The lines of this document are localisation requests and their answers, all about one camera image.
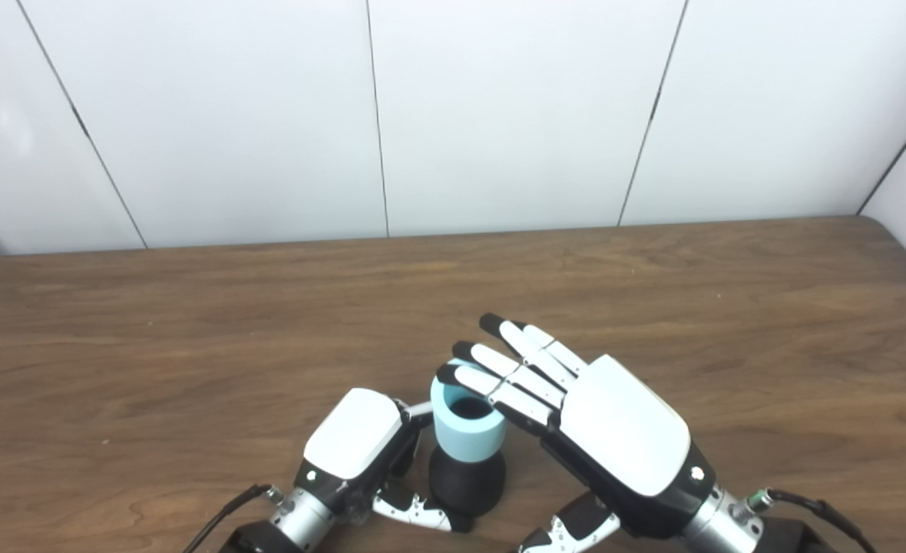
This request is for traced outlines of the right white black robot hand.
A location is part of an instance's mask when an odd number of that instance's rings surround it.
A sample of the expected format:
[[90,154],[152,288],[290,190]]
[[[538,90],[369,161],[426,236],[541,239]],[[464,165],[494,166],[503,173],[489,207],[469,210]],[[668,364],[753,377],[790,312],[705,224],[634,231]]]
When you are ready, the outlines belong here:
[[716,476],[682,417],[610,355],[585,361],[537,326],[493,313],[481,316],[480,326],[510,354],[457,342],[438,380],[474,393],[537,437],[587,488],[520,551],[582,552],[615,531],[684,536]]

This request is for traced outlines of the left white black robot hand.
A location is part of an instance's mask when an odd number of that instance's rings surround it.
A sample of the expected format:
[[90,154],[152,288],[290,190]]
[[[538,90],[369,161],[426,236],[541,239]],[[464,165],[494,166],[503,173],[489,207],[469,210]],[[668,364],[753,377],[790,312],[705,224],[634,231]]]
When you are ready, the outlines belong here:
[[403,524],[468,533],[473,519],[400,482],[432,421],[430,402],[408,406],[372,389],[350,389],[306,442],[278,528],[302,548],[315,546],[334,525],[362,524],[372,512]]

